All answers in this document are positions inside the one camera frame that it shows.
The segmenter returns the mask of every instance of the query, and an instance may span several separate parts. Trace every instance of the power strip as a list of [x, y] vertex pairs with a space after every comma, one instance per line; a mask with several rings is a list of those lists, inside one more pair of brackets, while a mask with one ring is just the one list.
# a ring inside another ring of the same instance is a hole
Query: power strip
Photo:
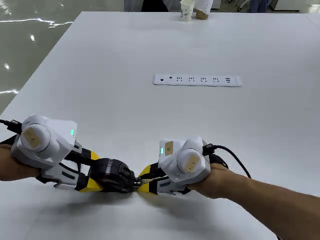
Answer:
[[241, 87], [241, 79], [238, 76], [155, 74], [153, 84], [210, 87]]

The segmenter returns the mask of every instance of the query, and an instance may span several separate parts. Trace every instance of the gray floor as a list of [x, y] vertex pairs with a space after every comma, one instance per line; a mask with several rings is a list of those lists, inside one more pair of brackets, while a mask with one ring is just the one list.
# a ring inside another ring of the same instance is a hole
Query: gray floor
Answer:
[[[0, 0], [0, 113], [80, 12], [123, 10], [121, 0]], [[227, 0], [214, 10], [235, 11]], [[301, 12], [320, 12], [320, 0], [307, 0]]]

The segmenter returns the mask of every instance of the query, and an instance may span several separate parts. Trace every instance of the human hand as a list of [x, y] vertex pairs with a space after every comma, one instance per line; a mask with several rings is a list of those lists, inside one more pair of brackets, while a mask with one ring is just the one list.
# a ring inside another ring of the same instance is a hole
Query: human hand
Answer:
[[187, 185], [187, 188], [196, 190], [211, 199], [227, 198], [228, 188], [241, 175], [230, 171], [219, 163], [212, 163], [210, 166], [211, 172], [209, 176], [201, 182]]
[[40, 175], [38, 168], [24, 165], [11, 157], [11, 145], [0, 145], [0, 181], [13, 181]]

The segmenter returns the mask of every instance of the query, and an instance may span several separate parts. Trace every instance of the cup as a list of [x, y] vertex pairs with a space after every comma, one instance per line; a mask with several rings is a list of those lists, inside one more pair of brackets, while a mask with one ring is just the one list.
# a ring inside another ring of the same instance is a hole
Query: cup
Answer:
[[182, 0], [181, 2], [181, 19], [184, 22], [189, 22], [192, 19], [195, 2], [193, 0]]

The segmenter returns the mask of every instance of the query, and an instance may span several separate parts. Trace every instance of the tan sticker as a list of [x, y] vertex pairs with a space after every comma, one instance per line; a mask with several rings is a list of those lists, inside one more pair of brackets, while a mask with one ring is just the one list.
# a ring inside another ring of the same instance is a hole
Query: tan sticker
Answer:
[[165, 156], [169, 156], [174, 153], [174, 142], [168, 141], [164, 145], [165, 148]]
[[41, 144], [39, 137], [36, 135], [32, 127], [23, 132], [24, 138], [28, 141], [32, 148], [36, 148]]
[[196, 155], [191, 155], [189, 157], [188, 162], [186, 163], [186, 165], [184, 167], [184, 171], [189, 172], [189, 173], [193, 173], [199, 160], [200, 159]]

